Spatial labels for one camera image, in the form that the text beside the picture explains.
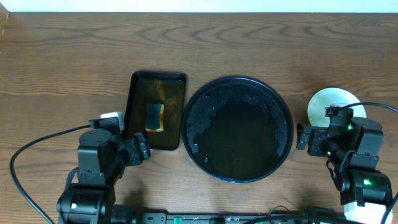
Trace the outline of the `mint plate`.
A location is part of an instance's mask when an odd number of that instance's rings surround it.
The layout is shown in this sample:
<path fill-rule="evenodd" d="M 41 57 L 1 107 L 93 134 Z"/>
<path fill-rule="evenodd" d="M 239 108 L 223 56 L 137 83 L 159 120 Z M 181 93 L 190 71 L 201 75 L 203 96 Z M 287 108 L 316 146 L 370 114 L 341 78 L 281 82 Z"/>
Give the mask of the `mint plate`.
<path fill-rule="evenodd" d="M 341 88 L 325 88 L 315 93 L 307 108 L 308 120 L 312 126 L 329 127 L 330 119 L 326 117 L 326 107 L 346 106 L 359 103 L 352 93 Z"/>

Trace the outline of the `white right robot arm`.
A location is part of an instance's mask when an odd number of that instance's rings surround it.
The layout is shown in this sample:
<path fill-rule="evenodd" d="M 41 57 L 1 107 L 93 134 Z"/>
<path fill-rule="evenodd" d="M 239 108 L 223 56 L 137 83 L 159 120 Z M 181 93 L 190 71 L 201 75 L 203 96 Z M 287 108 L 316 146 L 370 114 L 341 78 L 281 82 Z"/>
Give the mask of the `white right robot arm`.
<path fill-rule="evenodd" d="M 327 158 L 326 167 L 349 221 L 392 222 L 391 181 L 376 168 L 383 136 L 379 123 L 361 117 L 335 116 L 327 128 L 297 125 L 297 149 Z"/>

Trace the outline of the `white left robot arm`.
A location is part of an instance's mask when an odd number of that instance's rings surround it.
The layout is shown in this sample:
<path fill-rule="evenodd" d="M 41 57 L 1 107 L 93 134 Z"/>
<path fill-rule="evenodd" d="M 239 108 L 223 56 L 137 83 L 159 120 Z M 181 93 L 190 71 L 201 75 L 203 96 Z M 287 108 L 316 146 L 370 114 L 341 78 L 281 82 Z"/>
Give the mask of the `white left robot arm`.
<path fill-rule="evenodd" d="M 136 209 L 116 204 L 114 186 L 127 166 L 150 158 L 147 133 L 125 140 L 118 118 L 92 119 L 89 127 L 79 138 L 78 167 L 57 202 L 59 223 L 141 223 Z"/>

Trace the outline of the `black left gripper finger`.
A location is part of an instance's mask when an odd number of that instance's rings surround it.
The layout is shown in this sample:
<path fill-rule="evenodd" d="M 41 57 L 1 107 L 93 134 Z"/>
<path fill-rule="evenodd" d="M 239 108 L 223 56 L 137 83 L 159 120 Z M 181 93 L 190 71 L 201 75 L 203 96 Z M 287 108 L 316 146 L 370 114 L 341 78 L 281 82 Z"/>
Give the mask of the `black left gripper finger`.
<path fill-rule="evenodd" d="M 136 133 L 134 135 L 134 146 L 135 146 L 135 154 L 134 157 L 139 161 L 139 163 L 141 164 L 144 160 L 143 155 L 142 155 L 142 151 L 141 151 L 141 133 Z"/>
<path fill-rule="evenodd" d="M 144 159 L 149 159 L 151 156 L 150 149 L 147 143 L 147 133 L 141 133 L 141 151 Z"/>

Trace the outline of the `orange green scrubbing sponge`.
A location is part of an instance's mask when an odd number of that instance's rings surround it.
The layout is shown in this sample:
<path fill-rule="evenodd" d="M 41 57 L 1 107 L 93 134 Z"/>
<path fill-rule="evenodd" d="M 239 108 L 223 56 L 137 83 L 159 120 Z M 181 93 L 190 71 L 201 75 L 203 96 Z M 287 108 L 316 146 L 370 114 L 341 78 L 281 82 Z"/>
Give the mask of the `orange green scrubbing sponge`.
<path fill-rule="evenodd" d="M 153 133 L 164 131 L 164 105 L 162 103 L 146 105 L 146 131 Z"/>

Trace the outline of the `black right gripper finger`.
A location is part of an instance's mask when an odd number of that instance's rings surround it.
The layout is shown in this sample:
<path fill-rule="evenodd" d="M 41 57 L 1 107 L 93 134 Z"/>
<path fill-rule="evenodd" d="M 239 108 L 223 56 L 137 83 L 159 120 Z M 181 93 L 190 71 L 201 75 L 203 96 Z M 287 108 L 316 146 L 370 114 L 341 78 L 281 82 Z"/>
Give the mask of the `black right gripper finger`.
<path fill-rule="evenodd" d="M 308 145 L 312 132 L 312 127 L 307 124 L 298 123 L 296 130 L 297 130 L 296 148 L 298 150 L 304 150 Z"/>
<path fill-rule="evenodd" d="M 317 139 L 316 139 L 316 131 L 313 129 L 311 130 L 310 137 L 308 140 L 308 149 L 307 152 L 310 156 L 316 156 L 318 149 L 317 149 Z"/>

